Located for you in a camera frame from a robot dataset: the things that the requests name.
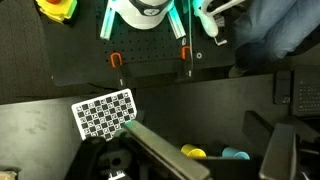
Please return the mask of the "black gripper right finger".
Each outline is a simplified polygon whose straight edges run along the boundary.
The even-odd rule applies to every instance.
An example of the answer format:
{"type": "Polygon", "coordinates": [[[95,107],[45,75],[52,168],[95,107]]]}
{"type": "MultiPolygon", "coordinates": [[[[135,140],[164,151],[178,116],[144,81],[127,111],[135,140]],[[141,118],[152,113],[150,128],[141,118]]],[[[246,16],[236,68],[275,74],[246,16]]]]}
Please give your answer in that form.
{"type": "Polygon", "coordinates": [[[277,123],[272,126],[253,110],[244,113],[242,131],[263,156],[260,180],[294,180],[297,167],[296,130],[277,123]]]}

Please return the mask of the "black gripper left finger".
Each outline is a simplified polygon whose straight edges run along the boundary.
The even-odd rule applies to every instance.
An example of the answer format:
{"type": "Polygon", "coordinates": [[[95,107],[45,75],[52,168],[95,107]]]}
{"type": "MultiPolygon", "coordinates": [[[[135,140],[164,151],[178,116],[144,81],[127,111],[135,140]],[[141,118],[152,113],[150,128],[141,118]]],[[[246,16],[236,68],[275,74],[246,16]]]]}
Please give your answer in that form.
{"type": "Polygon", "coordinates": [[[140,122],[127,122],[124,124],[124,129],[144,150],[180,180],[210,179],[208,168],[182,154],[140,122]]]}

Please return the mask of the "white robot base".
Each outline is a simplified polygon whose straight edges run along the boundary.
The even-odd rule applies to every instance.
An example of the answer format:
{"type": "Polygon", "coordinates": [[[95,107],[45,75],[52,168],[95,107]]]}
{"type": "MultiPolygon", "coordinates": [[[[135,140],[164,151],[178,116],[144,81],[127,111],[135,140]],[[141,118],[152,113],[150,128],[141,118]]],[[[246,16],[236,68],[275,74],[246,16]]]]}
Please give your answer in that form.
{"type": "Polygon", "coordinates": [[[173,0],[111,0],[110,7],[131,27],[149,30],[158,26],[173,8],[173,0]]]}

